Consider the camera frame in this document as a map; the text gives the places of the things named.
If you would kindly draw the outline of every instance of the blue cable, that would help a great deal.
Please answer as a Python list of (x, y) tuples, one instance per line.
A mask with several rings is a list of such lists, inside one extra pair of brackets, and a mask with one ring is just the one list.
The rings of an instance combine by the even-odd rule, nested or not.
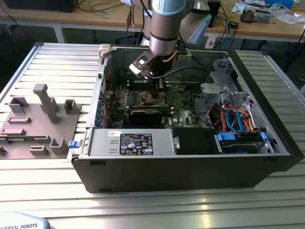
[(223, 45), (223, 47), (221, 48), (221, 49), (224, 49), (225, 46), (227, 45), (227, 41), (228, 41), (228, 38), (229, 38), (229, 33), (230, 33), (230, 31), (229, 31), (229, 26), (228, 26), (228, 23), (226, 22), (226, 20), (222, 19), (222, 21), (225, 23), (225, 26), (226, 26), (226, 28), (227, 28), (227, 37), (225, 38), (224, 45)]
[(235, 109), (230, 109), (230, 110), (228, 110), (228, 111), (227, 111), (227, 114), (225, 115), (225, 121), (226, 121), (226, 123), (227, 123), (227, 126), (228, 126), (231, 130), (233, 130), (234, 133), (237, 134), (237, 130), (235, 130), (235, 129), (231, 126), (230, 121), (229, 121), (229, 115), (230, 115), (231, 111), (235, 111), (235, 112), (236, 112), (237, 120), (238, 120), (238, 124), (239, 124), (240, 130), (247, 133), (247, 131), (246, 131), (246, 129), (245, 129), (243, 123), (242, 123), (242, 118), (240, 117), (239, 112), (238, 112), (237, 110), (235, 110)]

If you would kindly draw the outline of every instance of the power supply label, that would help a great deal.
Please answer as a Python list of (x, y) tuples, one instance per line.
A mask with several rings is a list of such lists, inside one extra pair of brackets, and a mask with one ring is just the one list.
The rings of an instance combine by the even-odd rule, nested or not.
[(153, 155), (152, 134), (121, 134), (120, 154)]

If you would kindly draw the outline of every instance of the wooden desk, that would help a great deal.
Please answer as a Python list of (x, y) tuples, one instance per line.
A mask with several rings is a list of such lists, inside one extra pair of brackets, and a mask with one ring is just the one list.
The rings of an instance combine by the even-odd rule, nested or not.
[[(91, 1), (92, 4), (102, 2), (101, 0)], [(272, 18), (270, 23), (253, 22), (248, 24), (240, 22), (240, 14), (231, 12), (231, 9), (236, 2), (238, 2), (238, 0), (223, 0), (223, 7), (226, 14), (232, 21), (239, 23), (238, 31), (235, 36), (236, 38), (297, 42), (304, 30), (303, 23), (289, 25), (275, 18)], [(20, 25), (52, 27), (55, 30), (57, 40), (60, 43), (65, 42), (63, 28), (126, 31), (126, 18), (129, 12), (129, 6), (122, 5), (107, 10), (107, 18), (104, 18), (101, 15), (85, 12), (78, 8), (75, 8), (72, 13), (40, 10), (11, 10), (6, 7), (3, 0), (0, 0), (0, 3), (9, 15)], [(114, 0), (109, 4), (97, 7), (97, 9), (107, 8), (117, 4), (121, 4), (121, 2), (119, 0)], [(90, 10), (89, 0), (83, 2), (81, 7)], [(305, 7), (295, 4), (293, 5), (292, 10), (305, 10)], [(142, 27), (141, 9), (135, 9), (134, 18), (135, 31), (139, 31)], [(13, 24), (11, 19), (1, 8), (0, 24)], [(223, 32), (224, 27), (222, 26), (222, 22), (221, 20), (217, 20), (214, 28), (207, 29), (206, 36), (209, 36), (209, 40), (215, 40), (215, 38), (222, 36)]]
[[(304, 28), (304, 23), (297, 23), (290, 25), (282, 22), (274, 17), (271, 18), (269, 23), (252, 22), (244, 23), (240, 21), (239, 13), (231, 12), (237, 0), (223, 0), (223, 8), (231, 21), (239, 23), (236, 38), (253, 39), (253, 40), (267, 40), (267, 41), (282, 41), (282, 42), (297, 42), (301, 37)], [(292, 11), (305, 10), (304, 6), (294, 4)], [(208, 28), (209, 42), (213, 39), (222, 36), (224, 27), (221, 20), (216, 20), (214, 28)]]
[[(93, 4), (99, 2), (103, 1), (92, 0)], [(66, 42), (63, 28), (126, 31), (126, 18), (129, 13), (129, 6), (127, 5), (121, 5), (106, 10), (105, 15), (107, 18), (104, 18), (103, 16), (96, 15), (92, 12), (82, 11), (77, 7), (75, 7), (72, 13), (62, 13), (46, 10), (12, 10), (7, 8), (3, 0), (0, 0), (0, 4), (19, 25), (52, 27), (59, 43)], [(121, 4), (119, 0), (113, 0), (109, 4), (101, 5), (96, 8), (104, 9), (118, 4)], [(86, 10), (91, 9), (88, 0), (83, 2), (81, 7)], [(134, 13), (134, 30), (140, 31), (142, 27), (142, 9), (135, 8)], [(1, 8), (0, 24), (14, 24)]]

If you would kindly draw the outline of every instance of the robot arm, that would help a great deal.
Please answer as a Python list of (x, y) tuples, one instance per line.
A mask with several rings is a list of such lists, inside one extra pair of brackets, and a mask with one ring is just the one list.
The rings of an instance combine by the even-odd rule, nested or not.
[(144, 17), (145, 39), (149, 40), (149, 50), (143, 52), (131, 65), (131, 71), (139, 78), (150, 79), (164, 75), (172, 67), (178, 54), (179, 31), (189, 43), (197, 44), (209, 24), (209, 8), (204, 0), (121, 0), (150, 11)]
[[(142, 6), (139, 0), (132, 0), (130, 4)], [(149, 79), (151, 76), (163, 75), (170, 70), (171, 57), (173, 53), (176, 53), (181, 21), (191, 11), (193, 4), (193, 0), (152, 0), (146, 2), (148, 9), (152, 9), (149, 50), (142, 53), (130, 65), (134, 74)]]

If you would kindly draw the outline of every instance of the power cable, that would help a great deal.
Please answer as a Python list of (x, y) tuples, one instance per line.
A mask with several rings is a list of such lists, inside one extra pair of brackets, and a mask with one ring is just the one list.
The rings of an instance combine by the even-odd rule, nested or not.
[(132, 8), (132, 45), (134, 45), (134, 7)]
[(127, 24), (127, 29), (126, 29), (126, 34), (125, 34), (125, 45), (127, 45), (127, 34), (129, 30), (129, 26), (132, 23), (132, 7), (129, 8), (129, 13), (126, 19), (126, 24)]
[(303, 83), (305, 82), (305, 75), (299, 75), (297, 78), (299, 79), (299, 81), (302, 81)]
[(85, 9), (83, 9), (83, 8), (81, 7), (81, 3), (84, 2), (84, 1), (85, 1), (85, 0), (81, 0), (81, 1), (78, 3), (77, 7), (78, 7), (80, 10), (86, 11), (86, 12), (99, 12), (99, 11), (103, 11), (103, 10), (109, 10), (109, 9), (112, 9), (112, 8), (114, 8), (114, 7), (117, 7), (117, 6), (125, 5), (124, 3), (122, 3), (122, 4), (114, 5), (114, 6), (105, 8), (105, 9), (101, 9), (101, 10), (85, 10)]
[(145, 20), (144, 20), (144, 9), (142, 10), (142, 19), (143, 19), (143, 26), (141, 28), (141, 31), (138, 34), (137, 40), (135, 41), (135, 45), (138, 45), (138, 42), (139, 42), (139, 39), (140, 39), (140, 35), (143, 32), (143, 30), (144, 30), (144, 25), (145, 25), (145, 23), (144, 23), (145, 22)]
[(236, 29), (236, 31), (235, 31), (235, 29), (233, 29), (233, 31), (234, 31), (234, 35), (232, 36), (232, 37), (233, 37), (233, 40), (232, 40), (230, 43), (228, 43), (228, 44), (231, 44), (231, 45), (230, 45), (230, 49), (232, 48), (232, 45), (233, 45), (233, 43), (234, 43), (235, 35), (236, 35), (236, 33), (237, 33), (237, 29)]
[(222, 48), (221, 48), (221, 49), (224, 49), (224, 48), (225, 48), (225, 46), (227, 45), (228, 38), (229, 38), (229, 32), (230, 32), (230, 30), (229, 30), (229, 26), (228, 26), (228, 23), (227, 23), (225, 20), (223, 20), (223, 21), (224, 21), (225, 26), (226, 26), (226, 29), (227, 29), (227, 36), (226, 36), (226, 38), (225, 38), (225, 40), (224, 40), (224, 45), (222, 46)]
[[(230, 18), (229, 18), (228, 15), (225, 13), (225, 10), (224, 10), (223, 6), (220, 5), (220, 7), (222, 8), (223, 13), (222, 13), (222, 12), (218, 12), (218, 13), (224, 15), (224, 17), (218, 16), (218, 18), (221, 19), (221, 20), (226, 21), (226, 24), (229, 25), (230, 22), (231, 22), (231, 21), (230, 21)], [(226, 28), (226, 27), (224, 27), (224, 28), (225, 28), (225, 30), (224, 30), (224, 32), (223, 32), (221, 38), (220, 38), (219, 41), (216, 43), (216, 45), (213, 47), (213, 49), (215, 49), (218, 45), (219, 45), (219, 48), (220, 48), (221, 40), (222, 40), (222, 38), (224, 37), (225, 32), (227, 31), (227, 28)]]
[[(94, 4), (94, 5), (92, 5), (92, 3), (91, 3), (91, 0), (89, 0), (89, 4), (90, 4), (90, 8), (91, 8), (91, 10), (98, 10), (98, 9), (96, 9), (95, 7), (96, 6), (100, 6), (100, 5), (105, 5), (105, 4), (109, 4), (109, 3), (111, 3), (113, 0), (110, 0), (110, 1), (108, 1), (108, 2), (104, 2), (104, 3), (98, 3), (98, 4)], [(94, 14), (96, 14), (96, 15), (99, 15), (99, 16), (102, 16), (102, 17), (105, 17), (105, 11), (98, 11), (98, 12), (93, 12)]]
[(154, 80), (156, 80), (156, 79), (162, 79), (162, 78), (165, 78), (165, 77), (167, 77), (167, 76), (170, 76), (171, 74), (174, 74), (174, 73), (176, 73), (176, 72), (178, 72), (178, 71), (181, 71), (181, 70), (183, 70), (183, 69), (195, 69), (195, 70), (199, 70), (199, 71), (208, 73), (207, 70), (202, 69), (202, 68), (196, 68), (196, 67), (181, 67), (181, 68), (177, 68), (177, 69), (175, 69), (175, 70), (172, 70), (171, 72), (166, 73), (166, 74), (161, 75), (161, 76), (152, 76), (151, 79), (154, 79)]
[(16, 50), (16, 41), (17, 41), (17, 38), (18, 38), (18, 33), (20, 32), (20, 27), (18, 29), (18, 31), (16, 32), (16, 37), (15, 37), (15, 40), (14, 40), (14, 43), (13, 43), (13, 47), (14, 47), (14, 51), (19, 55), (19, 56), (22, 56), (17, 50)]
[(200, 112), (200, 113), (197, 114), (197, 112), (196, 112), (196, 110), (195, 110), (195, 99), (196, 99), (196, 95), (197, 95), (197, 91), (195, 91), (195, 93), (194, 93), (194, 98), (193, 98), (193, 101), (192, 101), (192, 103), (193, 103), (194, 115), (197, 116), (197, 118), (198, 118), (201, 122), (203, 122), (203, 123), (206, 125), (206, 127), (210, 128), (210, 129), (215, 129), (211, 124), (209, 124), (207, 121), (205, 121), (205, 120), (203, 120), (201, 117), (199, 117), (199, 115), (204, 114), (204, 113), (206, 113), (206, 112)]
[(227, 43), (227, 45), (229, 45), (229, 44), (233, 44), (233, 42), (234, 42), (234, 39), (235, 39), (235, 35), (236, 35), (236, 33), (237, 33), (237, 29), (235, 30), (235, 29), (233, 29), (233, 31), (234, 31), (234, 34), (228, 39), (228, 41), (230, 41), (229, 43)]
[(140, 0), (140, 3), (142, 4), (143, 9), (144, 9), (144, 10), (145, 10), (145, 12), (147, 13), (148, 17), (152, 18), (151, 14), (148, 12), (148, 10), (147, 10), (147, 8), (146, 8), (145, 4), (143, 3), (143, 0)]
[(287, 60), (287, 62), (285, 63), (284, 72), (286, 72), (286, 71), (289, 69), (289, 67), (292, 65), (292, 63), (296, 60), (296, 58), (298, 57), (298, 55), (299, 55), (299, 54), (301, 53), (301, 51), (304, 49), (304, 47), (305, 47), (305, 42), (302, 43), (302, 45), (301, 45), (299, 51), (297, 51), (297, 53), (296, 53), (295, 55), (293, 55), (294, 52), (295, 52), (295, 50), (296, 50), (297, 47), (299, 46), (299, 43), (300, 43), (300, 41), (302, 40), (304, 34), (305, 34), (305, 29), (304, 29), (304, 31), (303, 31), (303, 33), (302, 33), (302, 36), (300, 37), (298, 43), (296, 44), (295, 48), (292, 50), (290, 58), (289, 58), (289, 59)]

